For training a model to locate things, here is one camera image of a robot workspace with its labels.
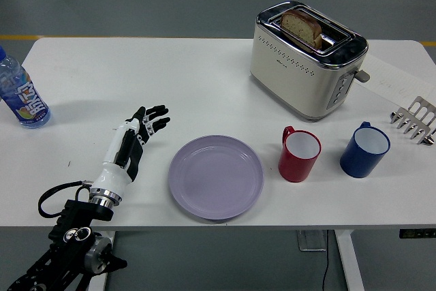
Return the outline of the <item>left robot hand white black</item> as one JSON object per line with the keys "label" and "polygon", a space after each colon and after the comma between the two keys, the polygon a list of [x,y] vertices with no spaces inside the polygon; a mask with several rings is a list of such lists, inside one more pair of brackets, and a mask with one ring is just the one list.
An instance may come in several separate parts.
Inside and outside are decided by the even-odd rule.
{"label": "left robot hand white black", "polygon": [[102,173],[91,188],[93,196],[108,195],[115,202],[121,200],[126,186],[138,174],[143,146],[169,123],[168,112],[164,105],[149,109],[142,106],[119,125],[104,157]]}

